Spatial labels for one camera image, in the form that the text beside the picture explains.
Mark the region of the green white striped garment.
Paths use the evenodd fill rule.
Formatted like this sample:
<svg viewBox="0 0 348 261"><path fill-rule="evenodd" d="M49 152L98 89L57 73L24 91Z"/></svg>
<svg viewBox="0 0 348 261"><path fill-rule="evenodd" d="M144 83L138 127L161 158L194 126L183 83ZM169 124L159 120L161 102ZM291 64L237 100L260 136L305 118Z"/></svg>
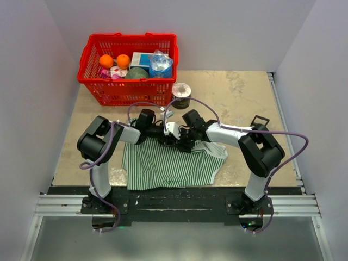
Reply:
<svg viewBox="0 0 348 261"><path fill-rule="evenodd" d="M140 145L125 143L122 168L128 190L200 187L214 183L227 150L214 142L197 141L190 153L148 138Z"/></svg>

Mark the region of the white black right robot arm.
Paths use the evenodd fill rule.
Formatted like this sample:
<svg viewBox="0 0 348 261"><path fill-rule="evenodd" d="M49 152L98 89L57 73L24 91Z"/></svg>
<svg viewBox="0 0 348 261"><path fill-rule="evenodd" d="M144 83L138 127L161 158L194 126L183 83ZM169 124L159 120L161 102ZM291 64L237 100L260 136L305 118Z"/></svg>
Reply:
<svg viewBox="0 0 348 261"><path fill-rule="evenodd" d="M253 214L262 206L271 172L280 165L285 152L265 125L238 128L223 125L217 120L205 121L196 110L182 116L186 127L170 127L176 137L176 145L189 152L195 142L217 142L241 150L251 171L248 184L241 196L231 203L240 214Z"/></svg>

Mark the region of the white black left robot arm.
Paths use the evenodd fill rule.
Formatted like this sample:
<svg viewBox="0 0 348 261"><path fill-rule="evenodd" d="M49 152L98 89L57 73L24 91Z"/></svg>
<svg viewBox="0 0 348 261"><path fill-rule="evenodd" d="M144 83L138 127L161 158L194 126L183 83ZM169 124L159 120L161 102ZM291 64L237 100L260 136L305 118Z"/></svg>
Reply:
<svg viewBox="0 0 348 261"><path fill-rule="evenodd" d="M146 139L152 138L161 144L174 145L178 137L164 132L164 124L153 122L155 113L143 109L134 123L111 122L97 116L77 142L85 162L81 163L82 170L90 171L90 198L93 206L100 213L112 209L111 185L108 174L108 161L111 159L118 142L139 145Z"/></svg>

